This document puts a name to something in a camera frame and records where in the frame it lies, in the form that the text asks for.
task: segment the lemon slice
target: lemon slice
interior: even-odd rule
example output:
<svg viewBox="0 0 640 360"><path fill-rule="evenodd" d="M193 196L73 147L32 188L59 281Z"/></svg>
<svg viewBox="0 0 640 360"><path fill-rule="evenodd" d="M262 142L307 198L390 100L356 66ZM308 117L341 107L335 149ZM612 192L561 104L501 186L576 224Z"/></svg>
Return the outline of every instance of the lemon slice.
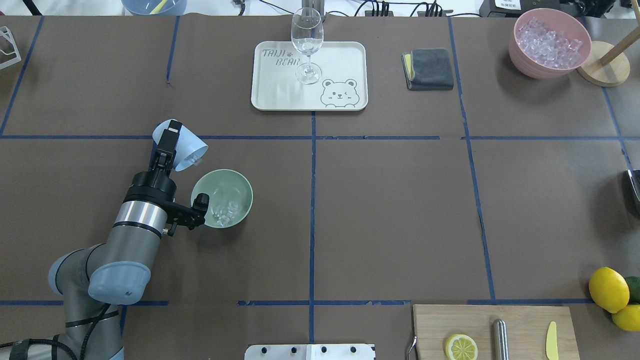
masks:
<svg viewBox="0 0 640 360"><path fill-rule="evenodd" d="M476 360L478 346L467 335L453 334L444 344L444 353L449 360Z"/></svg>

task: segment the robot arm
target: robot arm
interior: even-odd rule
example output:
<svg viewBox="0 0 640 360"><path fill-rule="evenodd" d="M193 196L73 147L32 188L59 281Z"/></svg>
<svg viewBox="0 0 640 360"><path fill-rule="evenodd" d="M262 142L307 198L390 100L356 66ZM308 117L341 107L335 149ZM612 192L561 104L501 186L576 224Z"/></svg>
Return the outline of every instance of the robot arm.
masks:
<svg viewBox="0 0 640 360"><path fill-rule="evenodd" d="M0 345L0 360L124 360L117 305L142 298L162 235L204 224L209 206L204 193L191 208L173 202L169 175L181 128L169 123L149 169L134 176L107 242L73 251L49 270L49 286L64 298L65 333Z"/></svg>

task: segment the folded cloth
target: folded cloth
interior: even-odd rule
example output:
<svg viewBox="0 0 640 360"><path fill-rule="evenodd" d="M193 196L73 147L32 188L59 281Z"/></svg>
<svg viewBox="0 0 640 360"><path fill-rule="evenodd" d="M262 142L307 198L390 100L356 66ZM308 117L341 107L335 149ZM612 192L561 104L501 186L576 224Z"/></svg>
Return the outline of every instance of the folded cloth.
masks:
<svg viewBox="0 0 640 360"><path fill-rule="evenodd" d="M453 73L447 49L415 49L402 54L409 90L451 90Z"/></svg>

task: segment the lime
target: lime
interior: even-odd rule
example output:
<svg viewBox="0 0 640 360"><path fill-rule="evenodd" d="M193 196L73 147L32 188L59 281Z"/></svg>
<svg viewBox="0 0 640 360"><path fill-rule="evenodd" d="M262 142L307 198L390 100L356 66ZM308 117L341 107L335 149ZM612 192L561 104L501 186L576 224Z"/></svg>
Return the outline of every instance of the lime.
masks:
<svg viewBox="0 0 640 360"><path fill-rule="evenodd" d="M478 346L467 335L453 334L449 336L444 344L444 353L449 360L476 360Z"/></svg>
<svg viewBox="0 0 640 360"><path fill-rule="evenodd" d="M611 268L599 268L589 279L589 293L593 301L615 314L629 303L629 287L622 275Z"/></svg>
<svg viewBox="0 0 640 360"><path fill-rule="evenodd" d="M629 302L637 302L640 304L640 277L627 276L625 281L629 286Z"/></svg>
<svg viewBox="0 0 640 360"><path fill-rule="evenodd" d="M640 305L627 305L611 315L613 322L625 331L640 331Z"/></svg>

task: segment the metal cylinder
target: metal cylinder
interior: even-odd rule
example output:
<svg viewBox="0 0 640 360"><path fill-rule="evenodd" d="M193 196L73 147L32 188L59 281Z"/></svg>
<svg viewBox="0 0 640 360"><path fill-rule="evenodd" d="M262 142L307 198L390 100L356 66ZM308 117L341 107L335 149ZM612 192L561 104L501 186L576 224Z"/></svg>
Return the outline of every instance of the metal cylinder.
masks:
<svg viewBox="0 0 640 360"><path fill-rule="evenodd" d="M166 217L166 212L158 205L140 200L127 201L120 206L113 226L138 226L161 236Z"/></svg>
<svg viewBox="0 0 640 360"><path fill-rule="evenodd" d="M504 320L497 319L493 323L493 349L496 360L509 360L507 323Z"/></svg>

